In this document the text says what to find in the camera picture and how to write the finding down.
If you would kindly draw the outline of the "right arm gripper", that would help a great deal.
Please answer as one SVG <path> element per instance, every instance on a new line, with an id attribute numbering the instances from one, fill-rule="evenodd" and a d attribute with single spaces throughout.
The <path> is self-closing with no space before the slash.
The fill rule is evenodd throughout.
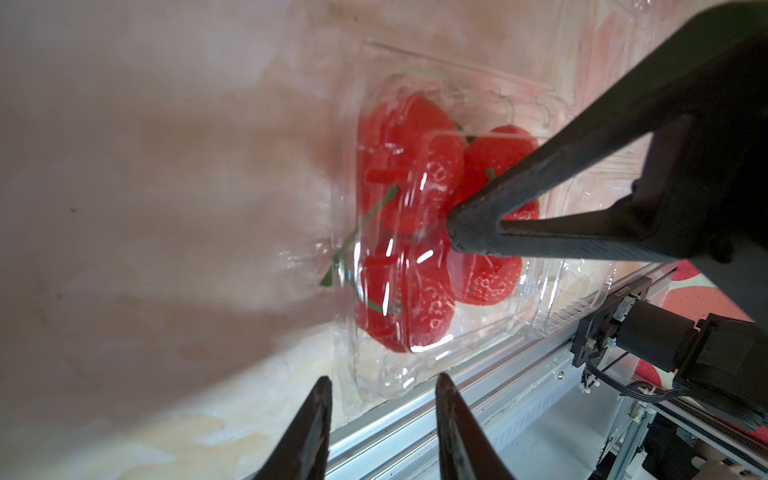
<path id="1" fill-rule="evenodd" d="M 499 257 L 688 259 L 767 327 L 767 5 L 692 17 L 448 217 Z"/>

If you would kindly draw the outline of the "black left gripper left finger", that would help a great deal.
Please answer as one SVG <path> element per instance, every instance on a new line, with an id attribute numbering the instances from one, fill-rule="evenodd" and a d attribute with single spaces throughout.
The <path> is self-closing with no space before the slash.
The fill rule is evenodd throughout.
<path id="1" fill-rule="evenodd" d="M 321 376 L 254 479 L 324 479 L 332 408 L 332 382 Z"/>

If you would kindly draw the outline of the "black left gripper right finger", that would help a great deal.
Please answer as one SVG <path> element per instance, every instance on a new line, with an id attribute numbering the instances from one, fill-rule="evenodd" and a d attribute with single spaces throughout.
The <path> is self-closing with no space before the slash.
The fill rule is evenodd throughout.
<path id="1" fill-rule="evenodd" d="M 435 405 L 441 479 L 514 479 L 447 373 L 437 377 Z"/>

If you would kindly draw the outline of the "strawberry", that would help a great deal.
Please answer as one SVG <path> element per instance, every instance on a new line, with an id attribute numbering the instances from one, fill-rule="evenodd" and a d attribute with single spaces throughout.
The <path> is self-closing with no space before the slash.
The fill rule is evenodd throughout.
<path id="1" fill-rule="evenodd" d="M 446 266 L 456 300 L 474 306 L 493 306 L 506 300 L 520 280 L 519 257 L 493 257 L 450 251 Z"/>
<path id="2" fill-rule="evenodd" d="M 386 101 L 363 117 L 357 148 L 358 206 L 369 213 L 395 186 L 376 219 L 396 233 L 435 223 L 463 176 L 464 137 L 421 92 Z"/>
<path id="3" fill-rule="evenodd" d="M 441 341 L 456 306 L 440 234 L 382 240 L 362 263 L 357 327 L 390 351 Z"/>

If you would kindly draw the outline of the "strawberry basket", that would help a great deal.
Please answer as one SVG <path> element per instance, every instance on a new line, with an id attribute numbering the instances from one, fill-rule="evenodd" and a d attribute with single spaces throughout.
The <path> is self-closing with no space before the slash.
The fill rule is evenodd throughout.
<path id="1" fill-rule="evenodd" d="M 461 181 L 446 203 L 445 212 L 476 194 L 538 147 L 538 141 L 527 130 L 514 125 L 496 127 L 490 135 L 476 137 L 464 151 Z"/>

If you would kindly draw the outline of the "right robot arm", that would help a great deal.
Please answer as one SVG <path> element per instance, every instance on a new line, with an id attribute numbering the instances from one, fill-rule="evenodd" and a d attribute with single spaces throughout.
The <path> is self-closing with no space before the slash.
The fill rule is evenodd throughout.
<path id="1" fill-rule="evenodd" d="M 545 220 L 509 214 L 649 135 L 641 175 L 610 208 Z M 609 338 L 674 375 L 650 404 L 690 397 L 727 422 L 767 423 L 767 5 L 726 3 L 685 23 L 558 134 L 448 215 L 461 253 L 686 260 L 745 314 L 695 323 L 612 295 L 573 339 L 599 379 Z"/>

